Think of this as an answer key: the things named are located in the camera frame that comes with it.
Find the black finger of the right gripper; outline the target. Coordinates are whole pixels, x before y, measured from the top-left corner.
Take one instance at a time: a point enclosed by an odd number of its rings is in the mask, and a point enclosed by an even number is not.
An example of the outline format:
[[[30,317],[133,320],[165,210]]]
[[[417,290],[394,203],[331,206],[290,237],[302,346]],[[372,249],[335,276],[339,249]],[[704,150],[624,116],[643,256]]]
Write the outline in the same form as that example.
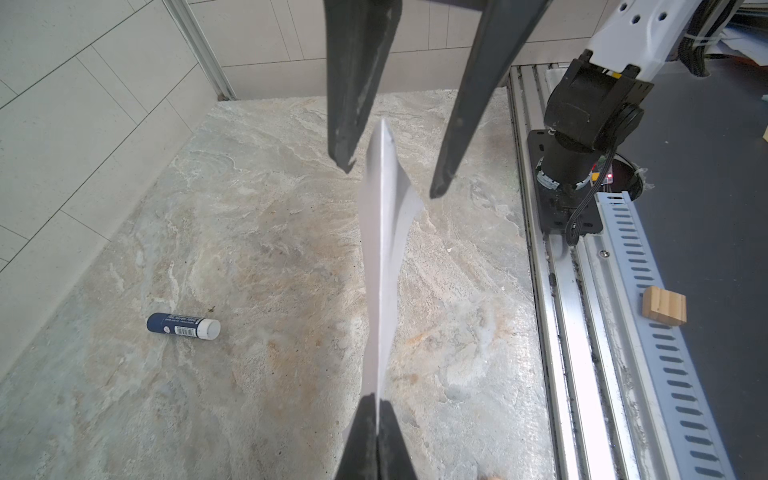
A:
[[[481,17],[438,155],[432,199],[448,191],[494,90],[550,6],[547,0],[449,4],[479,11]]]
[[[402,3],[336,0],[325,1],[323,7],[328,154],[348,173],[401,19]]]

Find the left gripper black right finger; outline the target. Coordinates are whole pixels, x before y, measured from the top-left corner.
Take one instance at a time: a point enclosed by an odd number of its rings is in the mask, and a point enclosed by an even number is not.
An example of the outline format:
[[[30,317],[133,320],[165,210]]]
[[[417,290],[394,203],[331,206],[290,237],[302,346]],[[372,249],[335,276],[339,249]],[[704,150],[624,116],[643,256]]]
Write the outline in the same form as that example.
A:
[[[379,479],[418,479],[395,411],[386,400],[379,403],[377,461]]]

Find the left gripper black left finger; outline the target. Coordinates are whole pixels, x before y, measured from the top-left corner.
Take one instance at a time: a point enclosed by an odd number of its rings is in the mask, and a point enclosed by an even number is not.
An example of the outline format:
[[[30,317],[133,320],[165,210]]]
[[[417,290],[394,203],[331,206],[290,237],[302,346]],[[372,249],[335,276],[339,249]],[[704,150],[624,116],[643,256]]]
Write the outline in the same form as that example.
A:
[[[376,398],[363,396],[344,446],[335,480],[376,480],[378,478]]]

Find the blue bordered floral letter paper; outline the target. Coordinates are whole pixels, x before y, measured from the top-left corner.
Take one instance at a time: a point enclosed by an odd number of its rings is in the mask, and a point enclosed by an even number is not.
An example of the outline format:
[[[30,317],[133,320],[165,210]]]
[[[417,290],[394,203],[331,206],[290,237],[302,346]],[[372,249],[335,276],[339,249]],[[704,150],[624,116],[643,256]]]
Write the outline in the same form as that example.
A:
[[[379,429],[385,376],[398,326],[398,278],[407,237],[424,203],[401,166],[394,134],[383,118],[366,152],[358,196],[369,333],[363,354],[361,395],[374,398]]]

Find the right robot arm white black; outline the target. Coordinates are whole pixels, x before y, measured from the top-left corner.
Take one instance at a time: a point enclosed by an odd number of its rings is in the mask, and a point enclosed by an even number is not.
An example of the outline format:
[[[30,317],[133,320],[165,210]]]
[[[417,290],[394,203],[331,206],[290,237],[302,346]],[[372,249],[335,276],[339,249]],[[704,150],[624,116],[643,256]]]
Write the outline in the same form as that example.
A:
[[[544,123],[556,144],[542,164],[549,189],[581,183],[641,119],[641,102],[670,55],[695,75],[738,10],[735,1],[623,1],[569,65]],[[398,1],[327,1],[328,153],[350,171],[402,15]],[[445,131],[430,195],[449,189],[503,74],[543,17],[544,1],[471,1],[481,18]]]

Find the blue white glue stick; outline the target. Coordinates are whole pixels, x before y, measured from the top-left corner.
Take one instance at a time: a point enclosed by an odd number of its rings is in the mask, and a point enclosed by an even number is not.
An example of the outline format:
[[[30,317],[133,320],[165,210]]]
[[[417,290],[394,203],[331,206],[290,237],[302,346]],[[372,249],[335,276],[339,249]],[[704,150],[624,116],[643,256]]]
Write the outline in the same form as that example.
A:
[[[218,320],[170,313],[153,313],[146,321],[153,333],[184,336],[201,340],[215,340],[221,332]]]

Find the plain wooden block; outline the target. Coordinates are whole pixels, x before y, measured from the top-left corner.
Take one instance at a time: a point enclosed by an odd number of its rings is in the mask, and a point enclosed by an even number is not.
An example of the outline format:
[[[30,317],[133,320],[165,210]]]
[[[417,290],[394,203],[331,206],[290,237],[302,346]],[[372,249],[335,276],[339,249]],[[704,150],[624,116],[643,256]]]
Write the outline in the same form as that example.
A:
[[[642,295],[642,315],[667,326],[679,327],[687,323],[687,298],[673,291],[649,286]]]

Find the aluminium mounting rail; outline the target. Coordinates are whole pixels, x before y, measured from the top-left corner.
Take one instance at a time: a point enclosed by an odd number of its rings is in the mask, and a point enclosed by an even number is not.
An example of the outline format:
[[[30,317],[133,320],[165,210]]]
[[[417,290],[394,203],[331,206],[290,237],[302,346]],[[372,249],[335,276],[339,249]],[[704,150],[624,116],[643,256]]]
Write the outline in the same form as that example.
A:
[[[540,142],[547,65],[514,66],[508,99],[518,150],[529,263],[541,344],[544,384],[560,479],[657,479],[652,429],[634,391],[632,358],[615,329],[615,285],[598,282],[595,237],[575,247],[542,230],[534,167]]]

